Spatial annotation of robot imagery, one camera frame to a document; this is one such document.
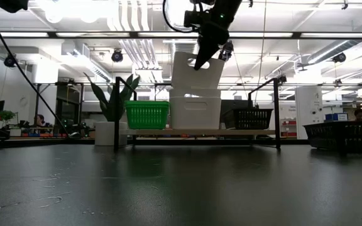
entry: black basket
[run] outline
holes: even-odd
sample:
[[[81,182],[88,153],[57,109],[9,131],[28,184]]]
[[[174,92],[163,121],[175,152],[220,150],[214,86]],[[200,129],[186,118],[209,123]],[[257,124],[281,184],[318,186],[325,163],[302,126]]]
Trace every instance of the black basket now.
[[[234,109],[223,114],[226,128],[268,129],[273,109]]]
[[[362,122],[325,122],[304,127],[314,148],[362,153]]]

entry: wooden shelf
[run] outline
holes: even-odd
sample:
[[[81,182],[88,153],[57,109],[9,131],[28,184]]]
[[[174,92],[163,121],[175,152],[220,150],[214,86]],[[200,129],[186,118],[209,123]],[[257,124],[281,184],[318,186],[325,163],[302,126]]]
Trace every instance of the wooden shelf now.
[[[225,130],[225,129],[138,129],[138,130],[120,130],[122,135],[274,135],[274,130]]]

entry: green basket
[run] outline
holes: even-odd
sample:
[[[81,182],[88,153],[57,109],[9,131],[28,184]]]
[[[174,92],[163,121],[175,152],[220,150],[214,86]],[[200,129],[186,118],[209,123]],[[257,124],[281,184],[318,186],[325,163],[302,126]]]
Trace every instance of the green basket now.
[[[167,101],[126,101],[130,129],[164,129],[168,115]]]

